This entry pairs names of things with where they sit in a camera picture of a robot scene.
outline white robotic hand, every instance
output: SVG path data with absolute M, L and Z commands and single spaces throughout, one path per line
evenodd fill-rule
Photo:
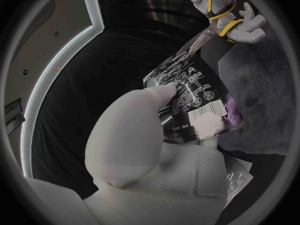
M 99 118 L 87 141 L 85 166 L 96 186 L 122 188 L 150 173 L 163 145 L 158 111 L 177 92 L 169 83 L 126 93 Z
M 208 17 L 208 0 L 191 0 L 201 13 Z M 212 12 L 216 14 L 221 9 L 230 5 L 232 0 L 212 0 Z M 266 23 L 266 19 L 262 15 L 255 16 L 249 3 L 244 3 L 243 11 L 239 14 L 244 17 L 243 22 L 239 23 L 226 34 L 228 40 L 234 42 L 256 44 L 265 37 L 265 32 L 261 27 Z M 230 12 L 225 16 L 219 18 L 217 27 L 220 29 L 225 28 L 229 23 L 236 20 L 235 15 Z

